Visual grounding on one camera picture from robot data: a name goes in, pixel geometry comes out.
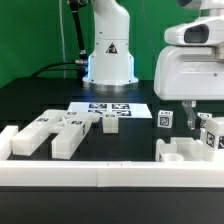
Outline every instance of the warning label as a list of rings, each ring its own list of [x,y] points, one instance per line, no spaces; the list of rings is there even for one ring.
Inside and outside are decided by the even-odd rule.
[[[117,49],[116,49],[113,42],[111,43],[110,47],[107,49],[106,53],[108,53],[108,54],[118,54]]]

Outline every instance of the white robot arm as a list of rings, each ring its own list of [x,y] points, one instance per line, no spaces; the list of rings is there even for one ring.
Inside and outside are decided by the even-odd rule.
[[[158,58],[154,90],[163,100],[182,100],[194,129],[196,100],[224,99],[224,0],[177,2],[201,15],[166,30],[165,41],[173,46]]]
[[[75,8],[90,3],[94,11],[95,43],[89,56],[88,74],[83,86],[103,91],[122,91],[137,87],[134,58],[129,52],[127,10],[116,0],[70,0]]]

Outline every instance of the table surface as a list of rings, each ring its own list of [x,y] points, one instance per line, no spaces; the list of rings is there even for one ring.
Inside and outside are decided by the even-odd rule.
[[[153,82],[120,93],[97,92],[80,88],[76,79],[19,78],[0,90],[0,128],[18,125],[19,130],[47,109],[67,110],[70,102],[144,103],[152,119],[119,119],[119,134],[103,134],[102,121],[93,125],[71,160],[75,161],[153,161],[158,138],[199,138],[199,131],[187,127],[181,102],[160,101]],[[157,128],[159,110],[174,111],[173,127]],[[10,156],[10,160],[51,160],[53,135],[31,157]]]
[[[103,93],[79,87],[75,79],[19,78],[0,89],[0,131],[6,125],[20,130],[47,109],[66,110],[70,102],[146,103],[152,119],[120,119],[119,134],[105,135],[94,125],[71,160],[153,161],[158,138],[199,138],[190,131],[181,102],[161,101],[153,82],[137,90]],[[157,128],[159,110],[174,111],[173,128]],[[198,112],[223,116],[223,102],[199,102]],[[50,137],[31,157],[51,160]],[[172,223],[223,224],[223,189],[186,188],[39,188],[1,187],[0,223]]]

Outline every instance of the white sheet of paper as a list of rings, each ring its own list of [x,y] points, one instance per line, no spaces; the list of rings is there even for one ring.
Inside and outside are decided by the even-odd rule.
[[[152,118],[146,104],[134,103],[98,103],[98,102],[71,102],[68,112],[95,112],[116,111],[119,118]]]

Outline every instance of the green wall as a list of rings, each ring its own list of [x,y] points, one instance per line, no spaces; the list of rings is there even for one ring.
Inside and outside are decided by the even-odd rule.
[[[130,52],[135,57],[139,79],[154,77],[155,64],[143,20],[141,0],[117,0],[130,13]],[[166,46],[166,28],[192,20],[198,12],[181,9],[175,0],[143,0],[156,56]],[[1,0],[0,13],[0,86],[17,77],[25,77],[39,68],[62,61],[58,0]],[[66,58],[78,57],[72,16],[63,1]],[[93,12],[91,6],[80,10],[86,48],[93,46]],[[52,74],[63,77],[63,74]]]

